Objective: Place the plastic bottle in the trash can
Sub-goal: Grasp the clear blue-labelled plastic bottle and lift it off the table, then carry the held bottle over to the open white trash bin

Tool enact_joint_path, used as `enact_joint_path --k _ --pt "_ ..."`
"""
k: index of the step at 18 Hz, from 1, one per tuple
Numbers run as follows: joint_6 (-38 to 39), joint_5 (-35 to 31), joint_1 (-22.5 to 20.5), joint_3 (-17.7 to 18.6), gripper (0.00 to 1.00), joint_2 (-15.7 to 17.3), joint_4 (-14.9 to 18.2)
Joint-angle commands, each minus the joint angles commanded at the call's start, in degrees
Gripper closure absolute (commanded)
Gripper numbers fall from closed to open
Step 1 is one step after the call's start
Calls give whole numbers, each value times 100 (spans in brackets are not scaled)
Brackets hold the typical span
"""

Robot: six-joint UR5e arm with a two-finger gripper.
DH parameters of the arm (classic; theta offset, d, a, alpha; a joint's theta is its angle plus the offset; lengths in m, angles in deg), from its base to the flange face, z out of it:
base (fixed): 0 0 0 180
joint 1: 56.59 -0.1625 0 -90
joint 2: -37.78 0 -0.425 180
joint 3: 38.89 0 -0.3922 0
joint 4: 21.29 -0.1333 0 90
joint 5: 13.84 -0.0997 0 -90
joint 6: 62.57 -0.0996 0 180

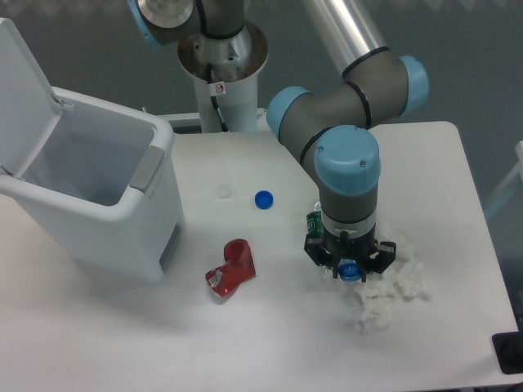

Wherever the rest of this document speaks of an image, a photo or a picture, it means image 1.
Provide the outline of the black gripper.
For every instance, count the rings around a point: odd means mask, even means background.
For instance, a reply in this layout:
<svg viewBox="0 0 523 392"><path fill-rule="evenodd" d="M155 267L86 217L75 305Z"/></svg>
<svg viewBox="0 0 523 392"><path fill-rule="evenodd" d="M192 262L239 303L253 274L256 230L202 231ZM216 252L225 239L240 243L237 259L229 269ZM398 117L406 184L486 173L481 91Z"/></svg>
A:
<svg viewBox="0 0 523 392"><path fill-rule="evenodd" d="M362 283L368 274L382 274L396 260L396 243L375 241L374 216L353 223L323 216L322 223L323 239L306 236L304 250L316 265L330 270L333 278L338 278L342 259L358 261Z"/></svg>

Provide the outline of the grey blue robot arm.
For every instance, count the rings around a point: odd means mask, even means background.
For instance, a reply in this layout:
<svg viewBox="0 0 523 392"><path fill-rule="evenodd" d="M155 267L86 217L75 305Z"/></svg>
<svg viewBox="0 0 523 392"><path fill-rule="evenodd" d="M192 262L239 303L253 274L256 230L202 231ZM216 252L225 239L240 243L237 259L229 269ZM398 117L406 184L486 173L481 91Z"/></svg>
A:
<svg viewBox="0 0 523 392"><path fill-rule="evenodd" d="M192 77L204 132L252 131L257 121L257 74L267 41L244 15L241 1L131 1L142 37L152 47L177 45ZM420 107L427 99L426 70L411 56L395 56L358 1L306 1L342 85L316 96L287 87L270 102L266 121L275 137L315 182L320 235L305 251L334 277L384 272L396 245L375 237L381 160L375 127Z"/></svg>

